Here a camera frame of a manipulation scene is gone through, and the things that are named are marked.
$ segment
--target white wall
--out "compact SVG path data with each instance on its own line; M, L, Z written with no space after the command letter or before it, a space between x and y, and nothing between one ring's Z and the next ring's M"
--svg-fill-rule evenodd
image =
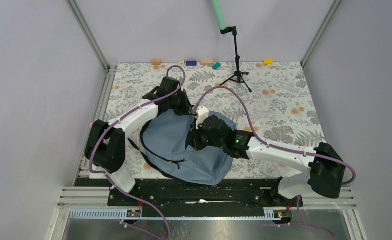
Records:
M103 78L66 1L0 1L0 240L41 240Z
M333 0L221 0L242 61L301 61ZM110 64L234 61L211 0L77 0Z
M305 73L367 238L392 239L392 1L344 0Z

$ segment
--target blue fabric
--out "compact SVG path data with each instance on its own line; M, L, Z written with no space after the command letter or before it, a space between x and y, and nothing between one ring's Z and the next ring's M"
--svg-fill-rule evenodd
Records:
M236 123L216 112L215 115L231 127L236 128ZM194 118L190 115L177 116L169 110L153 119L145 132L142 140L147 149L167 160L184 162L177 164L166 162L146 151L147 158L159 170L177 179L202 185L217 185L231 170L233 158L226 155L222 149L207 146L203 150L195 151L191 146L185 148L185 140Z

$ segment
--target purple block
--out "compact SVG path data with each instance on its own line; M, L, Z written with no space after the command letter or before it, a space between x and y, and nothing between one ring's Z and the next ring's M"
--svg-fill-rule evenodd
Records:
M197 61L185 61L185 66L197 66Z

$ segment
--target green tube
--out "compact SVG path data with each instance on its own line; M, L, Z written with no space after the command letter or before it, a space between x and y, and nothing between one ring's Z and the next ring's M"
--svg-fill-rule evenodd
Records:
M212 7L215 12L216 20L218 21L219 29L220 30L225 29L226 25L225 25L224 15L222 14L222 10L221 10L221 2L219 0L213 0Z

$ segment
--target floral tablecloth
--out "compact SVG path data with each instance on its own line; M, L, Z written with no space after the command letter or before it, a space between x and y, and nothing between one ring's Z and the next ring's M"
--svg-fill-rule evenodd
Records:
M106 109L105 120L117 118L134 107L141 97L158 86L166 69L177 63L152 66L147 63L122 63L118 65ZM209 66L180 66L185 70L184 89L194 105L201 95L229 78L235 71L234 63L221 63L213 70ZM241 71L249 72L244 85L228 82L225 86L241 96L248 107L255 131L266 139L300 146L316 146L325 141L299 62L275 62L264 66L258 62L240 64ZM171 70L170 77L179 81L179 69ZM239 129L250 131L243 107L227 90L217 89L202 102L212 111L222 113L237 123ZM126 148L126 168L137 179L163 179L164 177L145 163L140 153L130 145ZM292 176L298 171L284 165L264 160L234 159L226 178L277 178Z

